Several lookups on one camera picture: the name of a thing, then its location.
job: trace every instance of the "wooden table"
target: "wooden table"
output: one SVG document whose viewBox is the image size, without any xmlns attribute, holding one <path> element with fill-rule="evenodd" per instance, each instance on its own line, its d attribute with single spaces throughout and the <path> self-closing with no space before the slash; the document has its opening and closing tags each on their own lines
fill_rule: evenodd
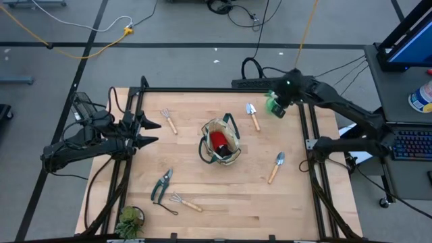
<svg viewBox="0 0 432 243">
<path fill-rule="evenodd" d="M 117 92 L 120 106 L 125 107 L 128 89 L 118 88 Z M 140 237 L 169 238 L 175 232 L 178 238 L 196 239 L 266 240 L 270 234 L 276 235 L 278 240 L 319 239 L 309 176 L 298 170 L 299 163 L 306 159 L 298 107 L 290 107 L 285 117 L 279 119 L 264 111 L 265 100 L 263 94 L 256 93 L 144 94 L 146 116 L 161 124 L 162 128 L 141 130 L 141 134 L 157 136 L 159 140 L 139 150 L 133 159 L 126 205 L 140 207 L 146 215 L 144 233 Z M 246 114 L 247 102 L 257 109 L 260 132 L 255 130 L 252 119 Z M 169 109 L 178 129 L 177 136 L 159 113 L 164 108 Z M 209 120 L 222 118 L 227 112 L 232 113 L 240 131 L 242 154 L 229 166 L 208 165 L 198 156 L 198 143 L 202 137 L 200 129 Z M 317 109 L 316 112 L 321 135 L 338 138 L 333 111 Z M 115 105 L 112 113 L 121 117 Z M 310 122 L 307 106 L 306 116 Z M 280 151 L 286 154 L 285 163 L 279 168 L 273 183 L 268 185 L 267 179 Z M 331 158 L 344 163 L 341 153 L 334 153 Z M 90 178 L 106 160 L 108 156 L 94 158 Z M 106 203 L 113 164 L 111 162 L 98 175 L 92 187 L 89 223 Z M 178 211 L 178 216 L 153 205 L 150 200 L 157 180 L 169 168 L 173 168 L 173 176 L 162 204 Z M 346 169 L 327 163 L 327 173 L 335 208 L 354 232 L 362 235 Z M 201 206 L 204 211 L 199 213 L 170 201 L 172 192 Z M 84 231 L 85 200 L 84 196 L 77 233 Z M 111 213 L 109 232 L 114 229 L 117 205 Z M 328 223 L 326 231 L 330 236 Z"/>
</svg>

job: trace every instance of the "computer monitor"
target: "computer monitor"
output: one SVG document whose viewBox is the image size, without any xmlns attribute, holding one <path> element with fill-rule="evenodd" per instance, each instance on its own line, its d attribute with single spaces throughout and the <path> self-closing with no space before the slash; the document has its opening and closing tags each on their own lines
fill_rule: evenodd
<svg viewBox="0 0 432 243">
<path fill-rule="evenodd" d="M 383 71 L 404 72 L 409 67 L 432 67 L 431 8 L 432 1 L 421 1 L 378 46 L 377 58 Z"/>
</svg>

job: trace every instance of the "white cable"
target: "white cable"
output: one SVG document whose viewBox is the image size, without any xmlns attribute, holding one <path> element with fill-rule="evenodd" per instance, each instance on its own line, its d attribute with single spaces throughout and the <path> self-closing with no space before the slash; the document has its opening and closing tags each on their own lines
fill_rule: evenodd
<svg viewBox="0 0 432 243">
<path fill-rule="evenodd" d="M 44 13 L 46 13 L 48 16 L 50 16 L 51 18 L 53 18 L 54 20 L 57 20 L 58 22 L 60 22 L 60 23 L 62 23 L 62 24 L 69 24 L 69 25 L 72 25 L 72 26 L 77 26 L 77 27 L 83 27 L 83 28 L 87 28 L 87 29 L 89 29 L 89 30 L 94 30 L 94 31 L 97 31 L 97 32 L 106 32 L 106 31 L 108 31 L 118 20 L 120 20 L 120 19 L 122 19 L 122 18 L 128 18 L 129 20 L 130 20 L 130 22 L 129 22 L 129 24 L 128 24 L 128 26 L 132 26 L 134 23 L 133 23 L 133 20 L 132 20 L 132 18 L 130 17 L 130 16 L 121 16 L 121 17 L 118 17 L 116 20 L 114 20 L 114 22 L 108 27 L 108 28 L 106 28 L 106 29 L 104 29 L 104 30 L 96 30 L 96 29 L 94 29 L 94 28 L 91 28 L 90 26 L 85 26 L 85 25 L 81 25 L 81 24 L 75 24 L 75 23 L 69 23 L 69 22 L 66 22 L 66 21 L 63 21 L 63 20 L 59 20 L 58 18 L 56 18 L 55 16 L 53 16 L 52 14 L 50 14 L 49 12 L 47 12 L 45 9 L 43 9 L 35 0 L 32 0 L 32 2 L 40 9 L 40 10 L 42 10 Z"/>
</svg>

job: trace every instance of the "potted plant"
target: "potted plant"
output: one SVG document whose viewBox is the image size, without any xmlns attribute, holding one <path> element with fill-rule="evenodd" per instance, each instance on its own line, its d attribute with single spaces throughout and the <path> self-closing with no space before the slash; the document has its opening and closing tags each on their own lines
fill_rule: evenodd
<svg viewBox="0 0 432 243">
<path fill-rule="evenodd" d="M 125 240 L 136 239 L 138 232 L 143 232 L 144 212 L 138 207 L 127 206 L 121 210 L 119 223 L 115 227 L 115 233 Z"/>
</svg>

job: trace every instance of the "black floor stripe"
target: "black floor stripe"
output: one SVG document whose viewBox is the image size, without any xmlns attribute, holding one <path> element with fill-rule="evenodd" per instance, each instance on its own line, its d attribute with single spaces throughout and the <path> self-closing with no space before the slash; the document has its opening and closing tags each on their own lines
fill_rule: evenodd
<svg viewBox="0 0 432 243">
<path fill-rule="evenodd" d="M 86 47 L 87 43 L 52 43 L 54 47 Z M 92 47 L 106 47 L 110 43 L 93 43 Z M 363 50 L 358 44 L 304 44 L 303 49 Z M 36 42 L 0 42 L 0 47 L 45 47 Z M 118 43 L 111 48 L 256 48 L 256 43 Z M 298 49 L 296 43 L 261 43 L 260 49 Z"/>
<path fill-rule="evenodd" d="M 105 8 L 107 6 L 108 0 L 102 0 L 101 6 L 99 8 L 99 11 L 97 13 L 96 20 L 94 21 L 93 28 L 99 28 L 99 24 L 101 23 L 103 13 L 105 12 Z M 87 56 L 90 53 L 90 50 L 92 48 L 92 44 L 95 41 L 96 38 L 96 31 L 92 31 L 90 33 L 90 36 L 88 37 L 86 48 L 84 49 L 83 56 Z M 57 127 L 55 129 L 55 133 L 53 136 L 53 139 L 51 141 L 51 144 L 54 144 L 56 142 L 60 141 L 61 133 L 63 132 L 66 120 L 68 119 L 69 110 L 72 106 L 70 102 L 71 95 L 76 91 L 78 84 L 80 83 L 82 73 L 84 71 L 84 68 L 86 67 L 87 60 L 83 59 L 81 60 L 80 64 L 78 65 L 78 70 L 75 73 L 74 81 L 72 82 L 71 88 L 69 90 L 69 95 L 67 96 L 65 105 L 63 107 L 63 111 L 61 112 L 59 123 L 57 124 Z M 24 214 L 24 217 L 21 221 L 20 228 L 16 234 L 15 241 L 24 241 L 28 232 L 28 228 L 30 227 L 30 224 L 32 222 L 32 218 L 34 215 L 34 212 L 36 211 L 36 206 L 38 204 L 39 198 L 41 197 L 43 187 L 45 185 L 45 182 L 47 180 L 47 174 L 41 170 L 39 173 L 39 177 L 36 183 L 36 186 L 34 187 L 32 196 L 30 197 L 30 202 L 28 203 L 26 212 Z"/>
<path fill-rule="evenodd" d="M 396 14 L 398 15 L 399 21 L 402 22 L 402 20 L 404 20 L 405 17 L 404 17 L 404 13 L 402 13 L 402 10 L 400 9 L 398 0 L 391 0 L 391 4 L 393 5 L 393 8 L 396 11 Z"/>
</svg>

